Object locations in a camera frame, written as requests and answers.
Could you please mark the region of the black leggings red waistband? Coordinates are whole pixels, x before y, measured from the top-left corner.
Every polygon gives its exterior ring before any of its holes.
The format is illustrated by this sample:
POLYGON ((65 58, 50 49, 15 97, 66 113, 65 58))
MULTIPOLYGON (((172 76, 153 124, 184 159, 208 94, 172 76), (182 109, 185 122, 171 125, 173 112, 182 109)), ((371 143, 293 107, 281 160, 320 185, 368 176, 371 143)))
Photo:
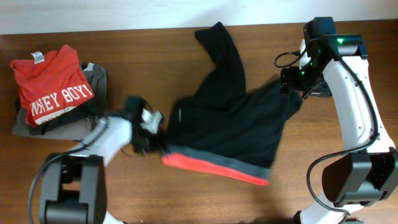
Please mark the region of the black leggings red waistband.
POLYGON ((215 64, 194 95, 170 114, 162 162, 171 167, 268 185, 285 122, 302 106, 273 80, 247 91, 239 52, 222 23, 195 37, 215 64))

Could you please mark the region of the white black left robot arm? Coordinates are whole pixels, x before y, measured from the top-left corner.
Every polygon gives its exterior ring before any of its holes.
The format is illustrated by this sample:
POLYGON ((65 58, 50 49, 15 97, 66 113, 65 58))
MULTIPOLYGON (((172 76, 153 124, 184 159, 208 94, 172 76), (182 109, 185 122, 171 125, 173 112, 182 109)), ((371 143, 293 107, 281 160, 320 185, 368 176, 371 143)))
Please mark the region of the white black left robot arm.
POLYGON ((29 222, 32 218, 32 196, 41 181, 40 223, 119 223, 107 209, 105 168, 128 144, 141 154, 161 147, 160 112, 106 116, 75 147, 53 153, 31 183, 28 199, 29 222))

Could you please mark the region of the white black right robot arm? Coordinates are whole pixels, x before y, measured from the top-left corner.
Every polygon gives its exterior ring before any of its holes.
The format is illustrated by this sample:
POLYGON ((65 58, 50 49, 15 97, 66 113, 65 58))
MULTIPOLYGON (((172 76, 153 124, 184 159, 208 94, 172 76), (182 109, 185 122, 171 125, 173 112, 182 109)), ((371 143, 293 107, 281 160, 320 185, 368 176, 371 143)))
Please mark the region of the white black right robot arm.
POLYGON ((397 150, 377 110, 363 38, 307 35, 281 78, 284 91, 332 97, 343 137, 342 150, 328 155, 321 194, 294 222, 348 223, 352 213, 389 198, 397 188, 397 150))

